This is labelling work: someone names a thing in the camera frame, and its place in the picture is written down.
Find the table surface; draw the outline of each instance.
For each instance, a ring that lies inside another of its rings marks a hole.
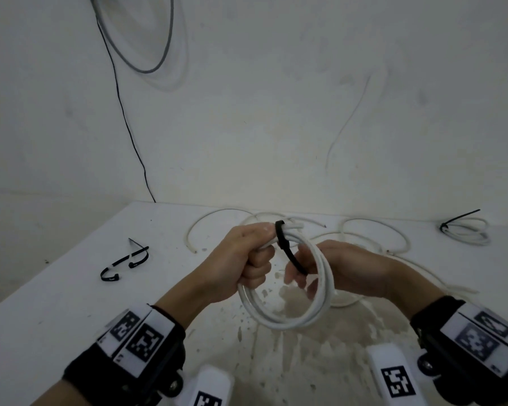
[[[0,303],[0,405],[35,400],[93,342],[102,325],[132,303],[157,300],[248,216],[220,211],[203,219],[190,236],[198,248],[193,254],[183,243],[185,231],[211,210],[134,202]],[[342,220],[302,216],[328,226],[306,224],[304,233],[311,236],[337,230]],[[449,283],[479,290],[474,299],[508,319],[508,228],[490,228],[492,244],[475,247],[442,235],[431,222],[385,222],[410,237],[412,249],[405,256]],[[347,229],[374,238],[385,248],[402,245],[398,235],[373,222],[353,221]],[[128,238],[150,246],[149,260],[133,270],[120,267],[118,282],[102,282],[101,270],[132,251]],[[347,241],[362,243],[352,237]],[[268,306],[295,316],[309,302],[297,287],[284,286],[285,262],[283,252],[278,252],[258,293]],[[209,363],[233,374],[232,404],[378,404],[365,348],[388,341],[407,355],[429,403],[445,404],[415,369],[419,348],[407,320],[391,303],[377,298],[331,309],[304,330],[277,332],[251,320],[236,294],[208,307],[187,330],[184,369],[192,374]]]

